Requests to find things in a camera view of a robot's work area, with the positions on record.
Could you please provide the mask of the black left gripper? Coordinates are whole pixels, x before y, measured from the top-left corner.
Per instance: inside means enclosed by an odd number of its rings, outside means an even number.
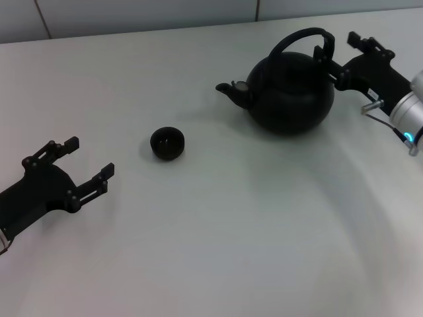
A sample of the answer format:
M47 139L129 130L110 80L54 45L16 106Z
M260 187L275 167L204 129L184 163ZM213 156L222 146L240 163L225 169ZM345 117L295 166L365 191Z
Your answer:
M55 162L79 148L74 136L64 142L51 140L25 162ZM54 165L31 164L24 176L1 192L1 240L13 240L38 219L53 210L78 212L82 206L108 191L108 180L114 175L109 163L85 183L76 186L72 179Z

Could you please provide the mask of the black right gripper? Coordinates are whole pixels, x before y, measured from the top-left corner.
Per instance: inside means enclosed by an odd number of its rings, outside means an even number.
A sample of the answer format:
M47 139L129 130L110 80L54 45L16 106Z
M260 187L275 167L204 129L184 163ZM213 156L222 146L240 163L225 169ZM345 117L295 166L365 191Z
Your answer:
M343 67L333 60L334 48L315 46L313 59L336 89L356 90L372 101L382 100L382 111L389 115L398 102L411 92L410 81L391 65L392 51L385 49L375 38L362 38L356 32L348 34L347 43L361 51Z

